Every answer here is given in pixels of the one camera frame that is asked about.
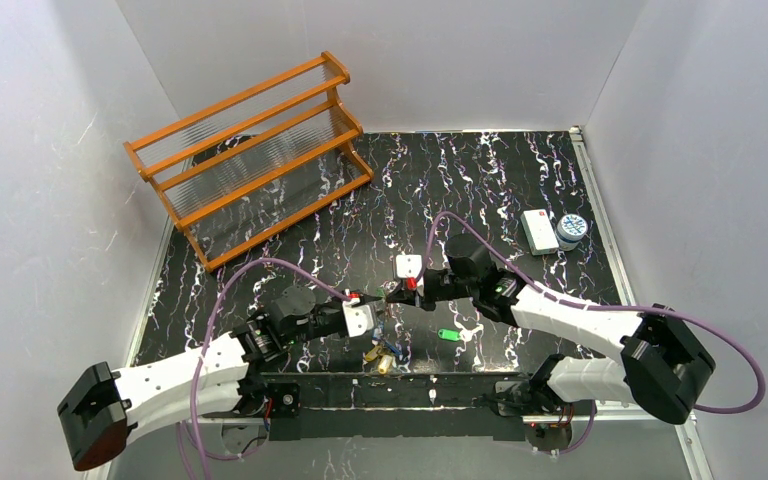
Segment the yellow key tag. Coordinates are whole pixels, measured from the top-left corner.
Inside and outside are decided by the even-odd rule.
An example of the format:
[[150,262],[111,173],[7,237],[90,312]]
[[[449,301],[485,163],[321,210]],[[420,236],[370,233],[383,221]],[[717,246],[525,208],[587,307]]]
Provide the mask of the yellow key tag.
[[374,363],[379,375],[387,375],[396,363],[395,355],[385,346],[375,345],[365,355],[365,363]]

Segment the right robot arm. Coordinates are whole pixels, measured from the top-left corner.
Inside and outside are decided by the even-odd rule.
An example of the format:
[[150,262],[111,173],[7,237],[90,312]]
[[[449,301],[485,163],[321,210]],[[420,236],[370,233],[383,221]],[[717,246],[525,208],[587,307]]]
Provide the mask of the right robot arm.
[[617,311],[527,281],[496,264],[470,234],[445,245],[443,269],[423,266],[419,255],[394,261],[396,287],[389,303],[432,311],[468,298],[485,318],[552,334],[597,352],[593,359],[549,356],[523,382],[492,395],[522,412],[553,411],[581,401],[634,404],[668,424],[690,416],[716,363],[685,323],[664,308]]

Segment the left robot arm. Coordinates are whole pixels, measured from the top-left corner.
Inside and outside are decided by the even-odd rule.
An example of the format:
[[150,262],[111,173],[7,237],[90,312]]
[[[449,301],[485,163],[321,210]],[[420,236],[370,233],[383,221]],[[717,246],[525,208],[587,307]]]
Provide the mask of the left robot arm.
[[380,300],[350,291],[317,302],[312,291],[289,287],[207,349],[136,367],[99,362],[86,368],[57,406],[73,468],[97,468],[138,438],[194,413],[229,412],[247,396],[264,397],[265,366],[298,343],[372,331]]

